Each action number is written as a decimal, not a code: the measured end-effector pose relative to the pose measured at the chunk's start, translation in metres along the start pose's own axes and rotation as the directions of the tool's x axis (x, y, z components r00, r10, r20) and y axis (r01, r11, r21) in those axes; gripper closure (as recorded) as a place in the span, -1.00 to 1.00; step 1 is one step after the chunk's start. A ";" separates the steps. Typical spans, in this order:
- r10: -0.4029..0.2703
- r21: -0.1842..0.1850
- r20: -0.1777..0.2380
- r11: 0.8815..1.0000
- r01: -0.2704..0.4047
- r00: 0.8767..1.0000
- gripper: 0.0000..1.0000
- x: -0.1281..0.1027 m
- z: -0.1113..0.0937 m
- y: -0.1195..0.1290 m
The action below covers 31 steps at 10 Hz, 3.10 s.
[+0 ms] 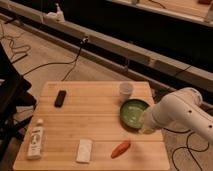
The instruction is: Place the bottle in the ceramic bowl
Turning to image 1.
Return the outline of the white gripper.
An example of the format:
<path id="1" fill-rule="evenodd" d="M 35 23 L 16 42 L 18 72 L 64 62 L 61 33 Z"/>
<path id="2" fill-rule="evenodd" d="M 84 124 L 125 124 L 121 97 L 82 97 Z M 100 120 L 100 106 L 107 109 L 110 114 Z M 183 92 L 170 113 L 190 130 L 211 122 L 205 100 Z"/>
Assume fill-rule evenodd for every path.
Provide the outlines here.
<path id="1" fill-rule="evenodd" d="M 150 108 L 146 109 L 141 114 L 140 121 L 141 121 L 141 124 L 142 124 L 140 132 L 142 134 L 152 134 L 156 130 L 160 129 L 160 125 L 154 119 L 154 117 L 152 115 L 152 110 Z"/>

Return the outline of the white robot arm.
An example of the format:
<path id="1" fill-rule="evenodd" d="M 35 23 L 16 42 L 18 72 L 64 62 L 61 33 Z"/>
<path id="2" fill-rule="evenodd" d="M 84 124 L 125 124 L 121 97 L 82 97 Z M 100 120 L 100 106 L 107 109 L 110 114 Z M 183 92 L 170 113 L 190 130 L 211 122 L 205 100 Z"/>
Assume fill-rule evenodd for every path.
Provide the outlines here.
<path id="1" fill-rule="evenodd" d="M 213 144 L 213 116 L 200 108 L 202 102 L 201 93 L 191 87 L 169 93 L 141 113 L 140 131 L 152 134 L 176 121 Z"/>

